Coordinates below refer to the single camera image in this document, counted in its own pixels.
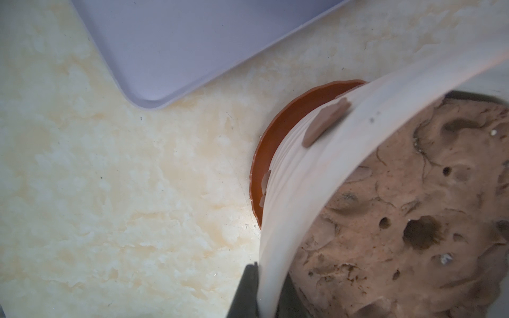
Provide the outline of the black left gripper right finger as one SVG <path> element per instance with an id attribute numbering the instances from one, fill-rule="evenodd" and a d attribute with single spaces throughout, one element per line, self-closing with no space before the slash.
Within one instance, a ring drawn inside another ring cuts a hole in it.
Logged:
<path id="1" fill-rule="evenodd" d="M 277 318 L 308 318 L 309 314 L 298 292 L 294 287 L 294 283 L 287 274 L 278 302 Z"/>

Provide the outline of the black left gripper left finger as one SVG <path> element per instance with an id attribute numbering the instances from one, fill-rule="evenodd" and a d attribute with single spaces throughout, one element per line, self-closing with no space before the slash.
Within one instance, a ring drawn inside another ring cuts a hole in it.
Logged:
<path id="1" fill-rule="evenodd" d="M 226 318 L 258 318 L 257 308 L 258 264 L 248 264 Z"/>

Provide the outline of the white ceramic pot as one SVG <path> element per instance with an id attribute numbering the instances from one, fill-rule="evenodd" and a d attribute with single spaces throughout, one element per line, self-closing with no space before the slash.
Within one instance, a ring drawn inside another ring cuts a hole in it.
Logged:
<path id="1" fill-rule="evenodd" d="M 318 110 L 287 134 L 270 163 L 258 261 L 258 314 L 274 317 L 302 239 L 336 189 L 403 124 L 457 86 L 508 59 L 508 29 L 437 53 L 346 94 L 350 108 L 311 147 Z"/>

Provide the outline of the brown soil in pot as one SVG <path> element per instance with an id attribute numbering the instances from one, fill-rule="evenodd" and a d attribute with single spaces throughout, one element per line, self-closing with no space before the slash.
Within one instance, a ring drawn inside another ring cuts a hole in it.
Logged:
<path id="1" fill-rule="evenodd" d="M 507 256 L 508 107 L 444 98 L 338 188 L 290 275 L 312 317 L 485 317 Z"/>

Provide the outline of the lavender plastic tray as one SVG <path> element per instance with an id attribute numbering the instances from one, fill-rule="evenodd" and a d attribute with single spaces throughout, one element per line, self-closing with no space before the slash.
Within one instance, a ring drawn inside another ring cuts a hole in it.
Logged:
<path id="1" fill-rule="evenodd" d="M 73 6 L 123 95 L 142 109 L 160 109 L 341 2 L 82 0 Z"/>

